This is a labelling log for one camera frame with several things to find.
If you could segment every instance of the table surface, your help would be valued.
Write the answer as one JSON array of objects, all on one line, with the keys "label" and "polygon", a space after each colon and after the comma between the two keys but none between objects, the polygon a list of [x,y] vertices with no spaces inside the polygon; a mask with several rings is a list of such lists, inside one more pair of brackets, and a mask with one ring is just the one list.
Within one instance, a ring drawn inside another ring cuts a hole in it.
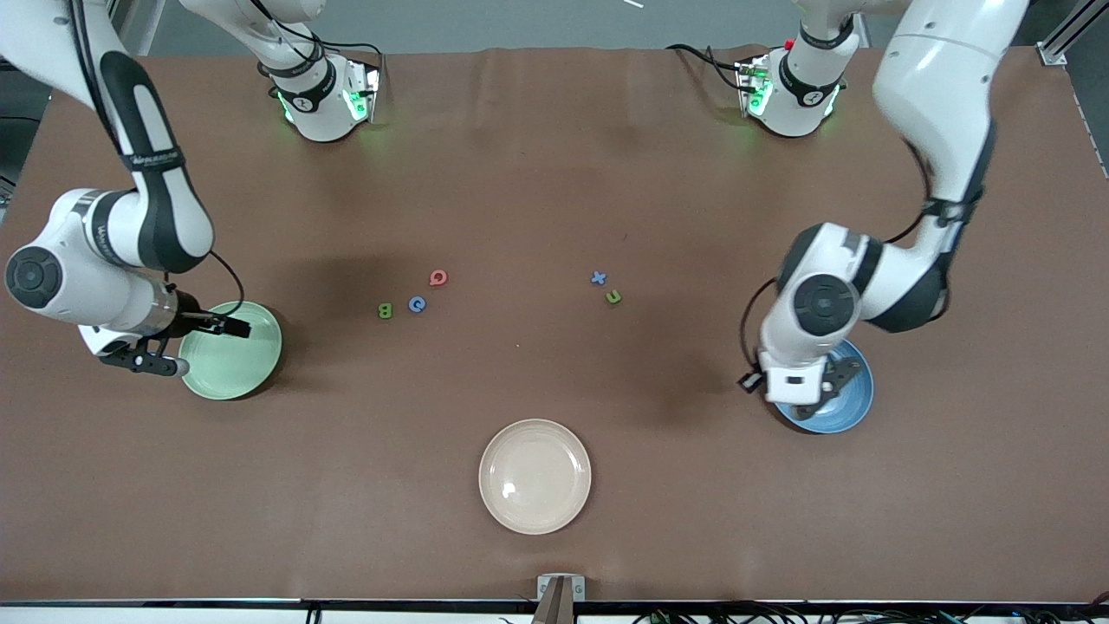
[{"label": "table surface", "polygon": [[[395,57],[380,123],[332,144],[282,121],[252,60],[144,60],[285,362],[208,402],[0,297],[0,599],[513,597],[570,571],[598,600],[1088,600],[1109,576],[1109,212],[1067,75],[1030,49],[996,78],[950,314],[853,337],[869,417],[806,436],[735,387],[736,321],[797,232],[916,214],[865,86],[878,59],[786,140],[674,52]],[[0,253],[65,190],[128,184],[55,96]],[[214,262],[175,280],[234,294]],[[423,315],[377,318],[417,294]],[[527,418],[593,467],[545,536],[477,492],[486,443]]]}]

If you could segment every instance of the blue plate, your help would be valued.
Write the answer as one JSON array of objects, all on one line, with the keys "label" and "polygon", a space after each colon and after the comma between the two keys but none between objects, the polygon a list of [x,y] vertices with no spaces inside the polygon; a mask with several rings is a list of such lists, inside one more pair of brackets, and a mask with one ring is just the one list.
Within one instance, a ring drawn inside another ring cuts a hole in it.
[{"label": "blue plate", "polygon": [[840,391],[840,397],[828,401],[815,415],[805,420],[793,416],[793,406],[774,403],[779,412],[790,422],[813,433],[843,433],[863,421],[874,402],[874,376],[866,358],[851,341],[843,341],[828,354],[833,361],[844,358],[858,358],[863,361],[863,370]]}]

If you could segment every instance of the metal bracket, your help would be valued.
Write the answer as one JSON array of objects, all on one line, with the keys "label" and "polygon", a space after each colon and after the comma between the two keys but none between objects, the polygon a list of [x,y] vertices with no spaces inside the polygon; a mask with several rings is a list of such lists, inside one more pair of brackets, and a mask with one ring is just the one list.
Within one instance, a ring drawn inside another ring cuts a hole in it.
[{"label": "metal bracket", "polygon": [[1064,54],[1062,52],[1060,52],[1059,55],[1051,57],[1050,54],[1048,54],[1047,50],[1044,49],[1044,42],[1042,41],[1037,41],[1036,42],[1036,51],[1039,52],[1040,62],[1044,63],[1045,67],[1056,67],[1056,65],[1065,65],[1065,64],[1067,64],[1067,55],[1066,54]]},{"label": "metal bracket", "polygon": [[794,406],[793,416],[798,421],[804,421],[816,416],[816,412],[825,403],[840,397],[840,390],[855,379],[863,370],[863,361],[858,358],[843,358],[842,360],[828,361],[824,368],[824,382],[821,385],[821,400],[814,406]]},{"label": "metal bracket", "polygon": [[531,624],[573,624],[573,603],[586,600],[586,577],[578,574],[543,574],[539,585],[539,606]]}]

